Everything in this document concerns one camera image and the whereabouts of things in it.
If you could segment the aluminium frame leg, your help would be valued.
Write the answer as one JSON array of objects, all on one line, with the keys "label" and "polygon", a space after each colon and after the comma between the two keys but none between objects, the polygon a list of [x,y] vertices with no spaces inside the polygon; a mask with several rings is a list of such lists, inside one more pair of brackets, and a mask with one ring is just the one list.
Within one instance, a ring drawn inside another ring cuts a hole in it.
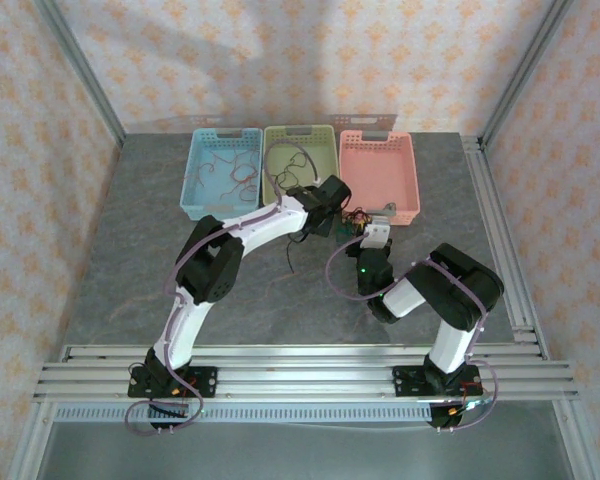
[{"label": "aluminium frame leg", "polygon": [[554,400],[552,406],[574,480],[600,480],[600,461],[581,402]]},{"label": "aluminium frame leg", "polygon": [[57,404],[35,403],[17,443],[7,480],[36,480],[55,420]]}]

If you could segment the aluminium frame post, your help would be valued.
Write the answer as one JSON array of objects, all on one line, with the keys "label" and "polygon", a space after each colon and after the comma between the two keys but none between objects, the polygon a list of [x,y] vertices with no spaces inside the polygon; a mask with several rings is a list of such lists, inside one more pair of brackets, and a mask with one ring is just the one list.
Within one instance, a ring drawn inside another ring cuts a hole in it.
[{"label": "aluminium frame post", "polygon": [[127,132],[56,0],[33,0],[33,3],[85,87],[116,144],[122,148]]},{"label": "aluminium frame post", "polygon": [[498,132],[506,122],[509,113],[522,94],[574,1],[551,0],[546,14],[531,37],[528,47],[487,120],[482,134],[477,137],[477,144],[481,151],[487,151],[494,143]]}]

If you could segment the pink plastic basket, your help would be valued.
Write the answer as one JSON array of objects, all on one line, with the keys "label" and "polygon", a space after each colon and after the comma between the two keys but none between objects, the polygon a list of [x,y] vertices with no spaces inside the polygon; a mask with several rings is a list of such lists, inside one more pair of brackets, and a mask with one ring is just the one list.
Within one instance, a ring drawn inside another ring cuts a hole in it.
[{"label": "pink plastic basket", "polygon": [[350,210],[387,216],[408,226],[420,213],[412,136],[407,132],[344,130],[339,140],[340,178],[352,192]]}]

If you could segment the green plastic basket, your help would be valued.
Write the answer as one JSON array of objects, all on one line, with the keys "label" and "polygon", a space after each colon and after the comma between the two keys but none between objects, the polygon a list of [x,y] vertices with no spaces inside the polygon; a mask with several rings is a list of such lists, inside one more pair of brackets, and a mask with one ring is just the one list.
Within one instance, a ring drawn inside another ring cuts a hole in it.
[{"label": "green plastic basket", "polygon": [[331,125],[269,126],[264,129],[268,171],[284,195],[295,186],[318,186],[340,176]]}]

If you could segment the aluminium mounting rail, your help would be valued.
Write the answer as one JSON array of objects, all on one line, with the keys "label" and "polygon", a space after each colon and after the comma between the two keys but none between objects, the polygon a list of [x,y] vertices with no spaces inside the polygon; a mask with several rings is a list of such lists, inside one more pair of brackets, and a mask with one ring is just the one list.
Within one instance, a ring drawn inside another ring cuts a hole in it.
[{"label": "aluminium mounting rail", "polygon": [[[219,401],[354,402],[395,399],[392,369],[421,364],[425,346],[196,346],[195,365],[215,366]],[[43,366],[34,389],[42,401],[127,398],[128,368],[146,350],[132,346],[70,346]],[[542,357],[534,343],[482,344],[476,350],[483,384],[505,401],[561,400],[579,395],[571,365]]]}]

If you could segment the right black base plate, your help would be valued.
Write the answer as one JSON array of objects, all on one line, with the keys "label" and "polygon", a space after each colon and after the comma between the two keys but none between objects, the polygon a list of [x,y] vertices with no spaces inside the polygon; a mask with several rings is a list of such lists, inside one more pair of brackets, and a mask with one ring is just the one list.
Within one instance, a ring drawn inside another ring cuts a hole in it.
[{"label": "right black base plate", "polygon": [[461,365],[444,373],[434,366],[395,366],[393,386],[397,397],[477,397],[484,393],[479,369]]}]

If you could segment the blue plastic basket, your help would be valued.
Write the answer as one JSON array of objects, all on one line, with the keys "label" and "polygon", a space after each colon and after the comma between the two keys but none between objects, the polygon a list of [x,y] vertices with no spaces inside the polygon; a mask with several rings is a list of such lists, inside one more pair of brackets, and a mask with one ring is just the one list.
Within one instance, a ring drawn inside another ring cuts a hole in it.
[{"label": "blue plastic basket", "polygon": [[180,207],[197,221],[238,217],[259,208],[263,131],[199,128],[192,134]]}]

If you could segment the aluminium side rail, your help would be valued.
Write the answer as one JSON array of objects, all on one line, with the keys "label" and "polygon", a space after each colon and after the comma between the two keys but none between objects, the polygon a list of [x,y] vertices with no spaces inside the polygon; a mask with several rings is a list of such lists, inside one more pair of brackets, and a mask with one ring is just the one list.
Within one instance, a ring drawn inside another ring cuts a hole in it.
[{"label": "aluminium side rail", "polygon": [[462,136],[461,142],[496,270],[504,282],[504,304],[514,338],[517,343],[536,345],[540,357],[549,360],[544,334],[516,255],[487,156],[477,137]]}]

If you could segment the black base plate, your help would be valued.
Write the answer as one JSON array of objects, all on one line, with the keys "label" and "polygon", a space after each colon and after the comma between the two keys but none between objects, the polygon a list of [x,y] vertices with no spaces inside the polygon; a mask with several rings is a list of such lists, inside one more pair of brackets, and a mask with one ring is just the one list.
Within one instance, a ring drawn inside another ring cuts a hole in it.
[{"label": "black base plate", "polygon": [[185,387],[166,369],[151,373],[149,368],[136,364],[130,370],[127,395],[130,398],[163,399],[193,398],[195,389],[203,398],[214,398],[218,384],[218,369],[212,366],[188,366],[176,374],[186,382]]},{"label": "black base plate", "polygon": [[393,386],[397,397],[477,397],[484,393],[479,369],[461,365],[444,373],[434,366],[395,366]]}]

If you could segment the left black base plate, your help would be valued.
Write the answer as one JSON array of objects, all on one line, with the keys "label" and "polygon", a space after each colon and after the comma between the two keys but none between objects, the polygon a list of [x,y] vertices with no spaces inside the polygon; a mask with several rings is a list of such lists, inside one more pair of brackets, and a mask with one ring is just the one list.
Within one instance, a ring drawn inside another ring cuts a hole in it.
[{"label": "left black base plate", "polygon": [[186,382],[185,387],[166,369],[151,373],[149,368],[136,364],[130,370],[127,395],[130,398],[163,399],[193,398],[195,389],[203,398],[214,398],[218,384],[218,369],[212,366],[188,366],[176,374]]}]

